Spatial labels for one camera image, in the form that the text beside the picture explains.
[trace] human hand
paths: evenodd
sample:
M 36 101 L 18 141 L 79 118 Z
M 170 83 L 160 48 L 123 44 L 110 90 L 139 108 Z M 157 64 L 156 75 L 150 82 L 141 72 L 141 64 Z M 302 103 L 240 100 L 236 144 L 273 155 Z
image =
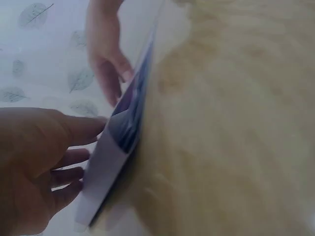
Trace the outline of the human hand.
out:
M 82 168 L 55 169 L 86 161 L 67 149 L 95 142 L 105 121 L 36 108 L 1 108 L 0 119 L 0 235 L 40 233 L 82 189 Z
M 90 0 L 86 33 L 89 62 L 107 100 L 115 106 L 121 97 L 119 77 L 132 78 L 132 68 L 119 47 L 117 16 L 122 0 Z

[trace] finger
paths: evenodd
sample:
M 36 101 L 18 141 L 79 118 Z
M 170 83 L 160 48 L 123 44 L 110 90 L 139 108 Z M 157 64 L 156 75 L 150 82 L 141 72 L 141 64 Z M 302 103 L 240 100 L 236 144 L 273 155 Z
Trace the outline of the finger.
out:
M 63 208 L 65 208 L 67 205 L 69 205 L 80 193 L 82 190 L 83 184 L 80 181 L 75 181 L 69 186 L 54 191 L 53 199 L 55 202 L 55 208 L 53 209 L 53 214 L 56 214 Z
M 95 141 L 105 126 L 105 118 L 64 117 L 64 128 L 71 146 L 81 146 Z
M 110 61 L 124 82 L 130 81 L 132 79 L 133 70 L 131 64 L 120 49 L 118 49 L 118 51 L 112 56 Z
M 83 178 L 84 170 L 76 167 L 67 170 L 51 171 L 51 188 L 60 187 Z
M 107 101 L 114 107 L 122 96 L 115 67 L 107 60 L 92 61 L 91 66 Z
M 87 161 L 89 157 L 90 152 L 85 148 L 67 150 L 63 158 L 52 168 L 52 170 L 82 163 Z

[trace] fingernail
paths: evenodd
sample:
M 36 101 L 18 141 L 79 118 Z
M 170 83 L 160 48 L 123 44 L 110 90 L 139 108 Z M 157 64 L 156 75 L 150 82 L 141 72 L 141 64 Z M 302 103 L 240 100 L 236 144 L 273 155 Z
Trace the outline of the fingernail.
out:
M 131 79 L 132 79 L 132 72 L 131 71 L 128 70 L 128 71 L 123 73 L 124 82 L 128 82 Z
M 83 189 L 83 183 L 81 181 L 76 181 L 72 186 L 74 189 L 81 191 Z

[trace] stack of papers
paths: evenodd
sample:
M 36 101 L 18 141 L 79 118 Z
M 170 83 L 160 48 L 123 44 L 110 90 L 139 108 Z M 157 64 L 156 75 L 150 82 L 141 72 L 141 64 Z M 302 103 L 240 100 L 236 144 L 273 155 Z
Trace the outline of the stack of papers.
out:
M 116 106 L 89 160 L 75 217 L 76 230 L 79 232 L 92 222 L 139 141 L 155 32 L 156 27 L 143 47 L 133 80 Z

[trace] printed leaf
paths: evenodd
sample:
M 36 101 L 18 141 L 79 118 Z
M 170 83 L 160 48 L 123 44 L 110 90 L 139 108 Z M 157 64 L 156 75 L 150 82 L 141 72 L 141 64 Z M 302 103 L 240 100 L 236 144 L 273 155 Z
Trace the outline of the printed leaf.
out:
M 25 97 L 25 93 L 18 87 L 7 87 L 0 89 L 0 101 L 1 102 L 18 102 Z
M 39 28 L 43 26 L 47 20 L 48 9 L 54 4 L 46 7 L 42 3 L 33 3 L 25 8 L 19 17 L 19 27 L 26 29 Z
M 78 49 L 84 49 L 87 45 L 87 37 L 85 31 L 77 30 L 72 33 L 70 45 Z
M 25 64 L 20 60 L 15 60 L 13 62 L 12 74 L 14 77 L 21 77 L 24 73 Z
M 78 100 L 70 105 L 71 110 L 85 117 L 97 117 L 98 109 L 89 100 Z
M 70 93 L 75 90 L 84 90 L 91 85 L 94 74 L 90 69 L 84 68 L 78 73 L 70 73 L 68 76 L 68 85 Z

